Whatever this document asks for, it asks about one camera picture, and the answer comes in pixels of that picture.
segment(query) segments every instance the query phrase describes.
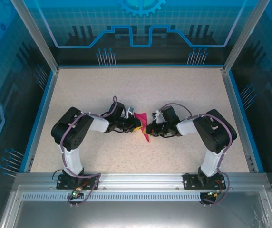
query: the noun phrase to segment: wire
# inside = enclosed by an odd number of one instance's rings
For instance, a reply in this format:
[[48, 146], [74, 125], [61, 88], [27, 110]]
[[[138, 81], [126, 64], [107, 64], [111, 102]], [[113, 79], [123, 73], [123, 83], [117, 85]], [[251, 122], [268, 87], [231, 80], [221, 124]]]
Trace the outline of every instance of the wire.
[[219, 162], [218, 162], [218, 164], [217, 164], [217, 168], [216, 168], [217, 172], [220, 173], [220, 166], [221, 166], [221, 163], [222, 163], [223, 158], [224, 158], [224, 156], [225, 156], [225, 153], [226, 153], [227, 150], [231, 147], [232, 142], [233, 142], [231, 132], [230, 132], [229, 128], [225, 125], [225, 123], [224, 123], [223, 121], [221, 121], [219, 118], [217, 118], [216, 116], [214, 116], [214, 115], [204, 113], [204, 114], [200, 114], [200, 115], [198, 115], [198, 116], [199, 116], [199, 117], [202, 117], [202, 116], [211, 117], [212, 119], [214, 119], [214, 120], [216, 120], [217, 122], [219, 122], [219, 123], [224, 127], [224, 129], [227, 131], [227, 133], [228, 133], [228, 136], [229, 136], [229, 143], [228, 143], [227, 147], [223, 150], [223, 153], [222, 153], [222, 155], [221, 155], [221, 157], [220, 157], [220, 160], [219, 160]]
[[219, 180], [216, 180], [215, 182], [218, 184], [218, 186], [220, 186], [219, 191], [222, 193], [222, 183]]
[[228, 177], [227, 173], [225, 173], [225, 172], [220, 172], [220, 174], [225, 175], [226, 178], [227, 178], [227, 181], [228, 181], [227, 189], [226, 189], [226, 192], [225, 192], [225, 194], [223, 195], [223, 197], [222, 197], [219, 201], [217, 201], [217, 202], [213, 202], [213, 201], [211, 201], [211, 200], [204, 199], [204, 201], [207, 201], [207, 202], [211, 203], [212, 205], [218, 205], [220, 202], [222, 202], [222, 201], [225, 199], [225, 197], [227, 196], [228, 191], [229, 191], [229, 189], [230, 189], [230, 181], [229, 181], [229, 177]]
[[165, 104], [164, 106], [162, 106], [159, 110], [162, 110], [163, 108], [169, 106], [169, 105], [177, 105], [177, 106], [180, 106], [182, 108], [184, 108], [185, 110], [188, 111], [188, 113], [190, 114], [190, 117], [192, 116], [192, 112], [185, 106], [183, 106], [182, 104], [178, 104], [178, 103], [168, 103], [168, 104]]
[[105, 115], [105, 114], [107, 114], [108, 112], [105, 112], [105, 113], [103, 113], [103, 114], [101, 114], [100, 116], [103, 116], [103, 115]]
[[106, 114], [106, 115], [102, 115], [101, 117], [103, 117], [103, 118], [108, 117], [108, 116], [110, 116], [110, 115], [115, 111], [115, 109], [116, 109], [116, 107], [117, 107], [117, 97], [116, 97], [116, 96], [113, 96], [113, 103], [115, 103], [115, 105], [114, 105], [112, 111], [110, 111], [110, 112], [109, 112], [108, 114]]
[[57, 180], [54, 179], [54, 176], [55, 176], [55, 174], [56, 174], [57, 172], [59, 172], [60, 170], [63, 170], [63, 169], [59, 169], [59, 170], [55, 171], [54, 174], [52, 175], [51, 178], [52, 178], [53, 181], [57, 181]]
[[[99, 176], [98, 179], [95, 181], [95, 184], [93, 185], [92, 189], [90, 190], [90, 192], [88, 193], [88, 195], [85, 197], [85, 199], [84, 199], [82, 202], [80, 202], [80, 203], [76, 203], [76, 206], [81, 205], [81, 204], [85, 203], [85, 202], [88, 200], [88, 198], [89, 198], [89, 197], [91, 196], [91, 194], [93, 193], [95, 187], [96, 187], [97, 184], [99, 183], [100, 176]], [[73, 205], [73, 204], [72, 204], [72, 201], [70, 200], [71, 196], [72, 196], [72, 195], [70, 195], [70, 196], [68, 197], [68, 203], [71, 204], [71, 205]]]

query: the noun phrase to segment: blue enclosure wall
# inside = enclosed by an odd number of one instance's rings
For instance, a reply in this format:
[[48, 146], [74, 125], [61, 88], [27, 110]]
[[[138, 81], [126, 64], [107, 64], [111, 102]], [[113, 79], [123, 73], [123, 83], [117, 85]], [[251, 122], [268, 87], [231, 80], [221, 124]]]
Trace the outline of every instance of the blue enclosure wall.
[[24, 154], [50, 73], [11, 2], [1, 0], [0, 216], [14, 180], [10, 175], [19, 168], [19, 162], [13, 159], [19, 158], [11, 158], [4, 150], [14, 148]]
[[59, 65], [224, 64], [257, 0], [25, 0]]
[[272, 182], [272, 0], [233, 65], [262, 166]]

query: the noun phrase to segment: speckled tabletop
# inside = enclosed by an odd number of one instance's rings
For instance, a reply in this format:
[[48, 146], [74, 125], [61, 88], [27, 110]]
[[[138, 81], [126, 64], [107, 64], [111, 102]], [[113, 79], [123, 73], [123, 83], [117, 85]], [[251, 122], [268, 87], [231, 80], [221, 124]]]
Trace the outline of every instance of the speckled tabletop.
[[[63, 168], [51, 128], [72, 106], [83, 112], [102, 114], [112, 97], [136, 113], [151, 113], [169, 102], [187, 106], [193, 114], [218, 110], [236, 129], [220, 69], [208, 68], [108, 68], [61, 69], [50, 102], [31, 172], [54, 172]], [[174, 107], [180, 119], [188, 113]], [[206, 148], [195, 134], [163, 139], [141, 131], [109, 134], [89, 131], [80, 146], [85, 172], [171, 173], [197, 172]], [[248, 172], [239, 136], [227, 152], [221, 170]]]

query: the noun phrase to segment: metal panel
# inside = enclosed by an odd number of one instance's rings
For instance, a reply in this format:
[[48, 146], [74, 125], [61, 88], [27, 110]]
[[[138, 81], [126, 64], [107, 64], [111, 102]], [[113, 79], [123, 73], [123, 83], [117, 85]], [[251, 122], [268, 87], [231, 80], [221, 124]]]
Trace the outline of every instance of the metal panel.
[[[99, 188], [92, 196], [93, 201], [89, 200], [84, 205], [71, 209], [64, 203], [70, 191], [56, 190], [56, 182], [51, 179], [51, 175], [52, 173], [17, 174], [13, 186], [13, 191], [17, 194], [10, 198], [7, 207], [13, 208], [13, 212], [4, 213], [0, 227], [150, 225], [240, 228], [244, 225], [272, 228], [272, 192], [265, 173], [229, 173], [229, 194], [220, 206], [212, 208], [186, 202], [183, 195], [194, 195], [194, 200], [197, 201], [199, 191], [183, 190], [182, 173], [110, 173], [102, 174]], [[34, 196], [39, 198], [39, 195], [40, 199], [31, 199]], [[141, 202], [137, 202], [139, 198], [135, 198], [135, 195], [143, 197]], [[161, 199], [155, 199], [155, 196], [161, 196]]]
[[[63, 201], [70, 193], [27, 192], [22, 201]], [[74, 201], [83, 201], [84, 196]], [[89, 202], [197, 202], [201, 201], [199, 192], [93, 192]]]

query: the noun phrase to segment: metal post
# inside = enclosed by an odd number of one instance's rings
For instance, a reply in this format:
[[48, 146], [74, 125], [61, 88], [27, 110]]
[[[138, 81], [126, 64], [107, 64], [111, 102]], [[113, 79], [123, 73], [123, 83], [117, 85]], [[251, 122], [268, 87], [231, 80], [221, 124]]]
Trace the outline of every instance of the metal post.
[[246, 41], [248, 40], [249, 36], [251, 35], [254, 27], [258, 23], [261, 15], [264, 13], [266, 6], [268, 5], [270, 0], [259, 0], [258, 3], [255, 5], [250, 17], [248, 18], [244, 29], [242, 30], [240, 36], [238, 37], [232, 51], [230, 52], [224, 68], [225, 73], [229, 72], [231, 67], [233, 66], [234, 62], [236, 61], [237, 57], [239, 56], [242, 48], [244, 47]]
[[19, 16], [21, 17], [22, 21], [24, 22], [26, 28], [28, 29], [29, 33], [31, 34], [32, 38], [34, 39], [35, 43], [37, 44], [39, 50], [41, 51], [43, 57], [47, 61], [50, 69], [54, 72], [58, 72], [58, 65], [47, 46], [35, 20], [32, 18], [30, 11], [28, 10], [25, 3], [21, 0], [11, 0], [12, 4], [16, 8]]

